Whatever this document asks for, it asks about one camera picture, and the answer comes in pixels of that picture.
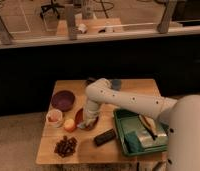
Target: chair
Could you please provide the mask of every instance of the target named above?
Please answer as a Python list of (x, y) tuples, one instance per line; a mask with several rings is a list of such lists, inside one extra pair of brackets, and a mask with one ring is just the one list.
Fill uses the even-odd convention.
[(64, 8), (64, 6), (55, 3), (56, 0), (51, 0), (51, 4), (41, 6), (42, 12), (40, 13), (40, 17), (43, 19), (43, 14), (46, 13), (48, 10), (52, 9), (54, 13), (57, 14), (57, 19), (60, 19), (60, 13), (58, 12), (57, 8)]

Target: black remote control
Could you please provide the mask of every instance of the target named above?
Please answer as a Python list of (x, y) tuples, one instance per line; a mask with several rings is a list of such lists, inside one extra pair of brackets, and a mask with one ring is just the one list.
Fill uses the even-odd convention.
[(110, 129), (100, 135), (97, 135), (94, 138), (94, 142), (97, 146), (100, 146), (114, 138), (116, 138), (116, 133), (115, 133), (114, 129)]

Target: wooden tabletop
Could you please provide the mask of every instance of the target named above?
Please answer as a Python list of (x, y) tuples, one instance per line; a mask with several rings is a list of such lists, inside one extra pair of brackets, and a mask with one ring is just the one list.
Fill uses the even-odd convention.
[[(76, 26), (79, 24), (85, 24), (87, 26), (86, 34), (99, 34), (99, 30), (104, 29), (106, 23), (109, 23), (109, 26), (113, 26), (114, 32), (123, 32), (122, 23), (119, 18), (107, 18), (107, 19), (76, 19)], [(66, 20), (60, 20), (57, 26), (57, 36), (67, 36), (68, 29)]]
[[(54, 92), (60, 90), (70, 90), (76, 100), (73, 109), (64, 113), (64, 118), (74, 118), (76, 112), (81, 109), (86, 100), (85, 81), (84, 80), (68, 80), (57, 81)], [(153, 79), (130, 79), (122, 80), (121, 91), (135, 92), (149, 95), (160, 95), (156, 82)], [(111, 104), (103, 104), (99, 121), (96, 127), (91, 131), (76, 129), (72, 133), (66, 132), (63, 127), (53, 128), (45, 123), (43, 134), (36, 158), (37, 164), (79, 164), (79, 163), (122, 163), (136, 161), (164, 161), (166, 152), (147, 154), (137, 157), (125, 157), (122, 153), (121, 145), (118, 139), (112, 140), (100, 147), (96, 147), (93, 138), (111, 128), (115, 129), (113, 118), (113, 109), (117, 106)], [(76, 152), (69, 157), (61, 158), (54, 153), (56, 143), (62, 139), (64, 135), (75, 137), (78, 140)]]

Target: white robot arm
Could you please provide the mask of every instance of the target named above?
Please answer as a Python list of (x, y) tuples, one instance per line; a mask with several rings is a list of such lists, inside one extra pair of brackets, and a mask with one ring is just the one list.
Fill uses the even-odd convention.
[(84, 123), (93, 124), (102, 103), (110, 103), (169, 125), (168, 171), (200, 171), (200, 96), (180, 100), (114, 91), (106, 79), (86, 88)]

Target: teal tray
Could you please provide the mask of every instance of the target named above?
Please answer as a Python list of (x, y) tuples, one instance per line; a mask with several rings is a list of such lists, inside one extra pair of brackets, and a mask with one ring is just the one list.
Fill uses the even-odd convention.
[[(164, 141), (164, 139), (161, 143), (162, 145), (158, 143), (157, 145), (154, 144), (154, 146), (143, 148), (143, 144), (141, 145), (139, 141), (138, 131), (140, 129), (145, 128), (142, 125), (138, 114), (125, 109), (115, 109), (113, 114), (115, 118), (115, 125), (117, 129), (118, 138), (120, 140), (123, 154), (125, 156), (138, 156), (167, 150), (167, 143), (166, 141)], [(167, 133), (167, 125), (163, 125), (161, 123), (156, 122), (156, 127), (157, 129), (159, 129), (160, 132), (163, 131), (165, 134)], [(130, 134), (131, 132), (133, 132), (135, 136), (135, 141), (133, 141), (133, 143), (135, 144), (135, 150), (133, 149), (133, 152), (131, 152), (131, 150), (128, 147), (128, 143), (125, 140), (126, 136), (128, 136), (128, 134)]]

